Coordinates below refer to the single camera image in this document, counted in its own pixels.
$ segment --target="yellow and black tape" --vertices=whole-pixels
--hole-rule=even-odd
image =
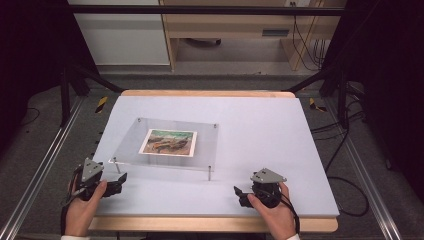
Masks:
[[[321,111],[321,112],[327,112],[327,108],[326,107],[318,107],[315,104],[315,101],[314,101],[313,98],[309,98],[309,108],[314,109],[314,110],[318,110],[318,111]]]
[[[95,113],[101,113],[103,110],[103,107],[105,106],[107,101],[107,97],[102,97],[99,101],[99,104],[97,105]]]

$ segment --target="floor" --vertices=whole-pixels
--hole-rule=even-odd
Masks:
[[[305,63],[307,67],[314,66],[307,58]],[[143,74],[137,74],[136,69],[131,67],[100,67],[104,77],[111,82],[124,88],[140,89],[281,90],[316,72],[305,67],[296,72],[289,70],[278,40],[237,39],[223,39],[219,46],[208,42],[182,41],[174,71],[167,67],[141,68]],[[92,90],[82,101],[81,111],[70,126],[70,133],[60,142],[55,154],[46,156],[51,143],[61,131],[59,88],[39,93],[30,100],[30,109],[22,121],[22,128],[8,151],[1,156],[0,181],[3,184],[0,224],[7,226],[12,221],[20,227],[18,232],[13,233],[17,234],[16,239],[59,237],[60,202],[70,172],[82,159],[95,152],[113,102],[119,96],[95,82],[88,83]],[[297,94],[311,129],[335,122],[335,97],[320,98],[317,91],[320,84],[312,84]],[[108,96],[108,102],[101,114],[95,114],[94,109],[103,96]],[[315,101],[315,107],[311,107],[311,98]],[[74,103],[78,103],[79,99],[72,97]],[[349,96],[348,102],[352,103],[349,106],[350,115],[362,110],[354,97]],[[323,166],[327,166],[346,132],[339,127],[316,132],[313,134],[316,146]],[[52,162],[47,164],[47,173],[37,185],[33,176],[40,173],[39,166],[46,159],[52,159]],[[369,176],[361,175],[358,161],[364,165]],[[328,175],[349,179],[366,193],[371,179],[371,186],[377,194],[368,194],[371,208],[364,216],[350,216],[349,213],[360,213],[365,209],[364,197],[360,190],[350,184],[330,179],[336,201],[344,211],[338,218],[339,229],[331,234],[302,234],[302,239],[424,239],[423,204],[409,188],[402,173],[386,169],[384,154],[361,114],[351,120],[348,138],[331,164]],[[38,192],[38,195],[22,197],[28,196],[31,191]],[[22,205],[19,201],[28,206],[17,208]],[[26,217],[21,220],[10,218],[17,210],[22,210],[20,215]],[[94,239],[113,237],[114,234],[92,233]],[[122,239],[140,239],[144,235],[123,233],[122,236]]]

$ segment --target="hand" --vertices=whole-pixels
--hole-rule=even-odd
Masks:
[[[284,196],[286,196],[288,199],[290,199],[288,187],[282,182],[278,184],[280,185],[281,193],[284,194]],[[263,205],[262,202],[253,194],[247,195],[247,198],[249,199],[252,206],[256,209],[256,211],[258,211],[259,214],[262,216],[265,223],[268,225],[271,235],[276,240],[286,240],[296,235],[294,226],[295,223],[293,220],[294,216],[291,210],[286,205],[280,203],[275,208],[268,208]]]
[[[100,199],[105,193],[107,182],[101,181],[93,193],[93,196],[88,201],[83,201],[75,198],[68,208],[66,214],[66,236],[86,237],[88,227],[96,213]]]

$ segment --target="person's left hand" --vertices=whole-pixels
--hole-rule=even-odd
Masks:
[[[96,213],[100,199],[105,193],[107,182],[101,181],[93,193],[93,196],[88,201],[83,201],[80,198],[75,198],[68,208],[66,214],[66,236],[86,237],[88,227]]]

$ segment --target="white table top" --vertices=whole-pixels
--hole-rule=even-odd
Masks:
[[[339,215],[300,102],[296,98],[121,96],[93,160],[116,180],[107,163],[138,117],[218,123],[215,172],[120,165],[122,193],[101,201],[107,216],[257,216],[240,207],[233,186],[250,192],[250,176],[264,167],[288,179],[300,217]]]

